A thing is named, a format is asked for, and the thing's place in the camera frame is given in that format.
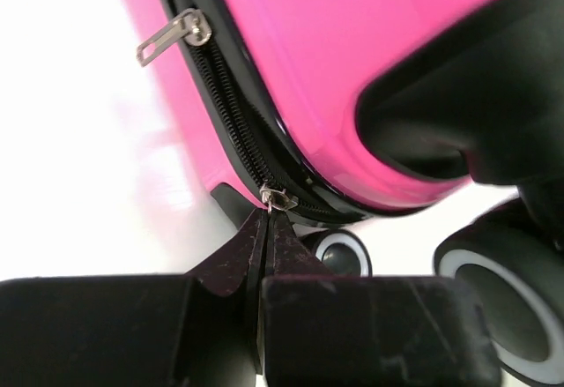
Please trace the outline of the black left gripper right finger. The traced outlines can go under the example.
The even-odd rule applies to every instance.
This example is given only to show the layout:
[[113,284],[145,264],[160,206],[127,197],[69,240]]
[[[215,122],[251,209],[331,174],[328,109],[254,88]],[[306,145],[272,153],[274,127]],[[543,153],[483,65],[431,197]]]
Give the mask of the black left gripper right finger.
[[262,283],[270,386],[499,386],[478,296],[435,276],[336,276],[284,214],[269,219]]

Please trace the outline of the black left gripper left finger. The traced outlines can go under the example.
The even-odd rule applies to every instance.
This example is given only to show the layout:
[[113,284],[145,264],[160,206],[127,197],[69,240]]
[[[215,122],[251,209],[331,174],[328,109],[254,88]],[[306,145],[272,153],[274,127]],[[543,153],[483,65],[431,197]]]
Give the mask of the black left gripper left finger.
[[269,218],[253,211],[184,274],[1,285],[4,386],[253,386]]

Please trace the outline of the pink hard-shell suitcase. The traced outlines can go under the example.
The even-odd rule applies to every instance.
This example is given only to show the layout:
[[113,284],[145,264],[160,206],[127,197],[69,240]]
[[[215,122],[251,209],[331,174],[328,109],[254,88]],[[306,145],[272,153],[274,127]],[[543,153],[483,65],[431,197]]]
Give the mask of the pink hard-shell suitcase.
[[479,298],[501,373],[563,383],[563,0],[124,0],[237,232]]

